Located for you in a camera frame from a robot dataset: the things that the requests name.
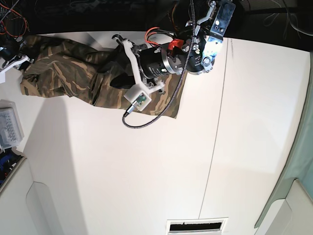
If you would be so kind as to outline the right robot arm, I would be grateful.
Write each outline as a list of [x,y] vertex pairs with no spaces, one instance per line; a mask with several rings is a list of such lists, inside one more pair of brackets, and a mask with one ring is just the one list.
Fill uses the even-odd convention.
[[18,8],[18,0],[0,2],[0,74],[11,68],[22,69],[34,60],[22,51],[29,24]]

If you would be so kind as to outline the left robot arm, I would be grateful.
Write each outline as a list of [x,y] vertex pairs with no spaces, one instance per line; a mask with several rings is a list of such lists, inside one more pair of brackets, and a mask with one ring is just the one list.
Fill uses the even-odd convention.
[[119,66],[122,74],[113,79],[111,86],[134,89],[140,94],[164,93],[164,76],[210,72],[235,8],[231,0],[208,0],[206,13],[197,17],[195,6],[189,5],[190,19],[184,29],[174,25],[174,32],[170,32],[152,27],[141,45],[115,34],[112,38],[118,46],[98,72],[105,73],[113,64]]

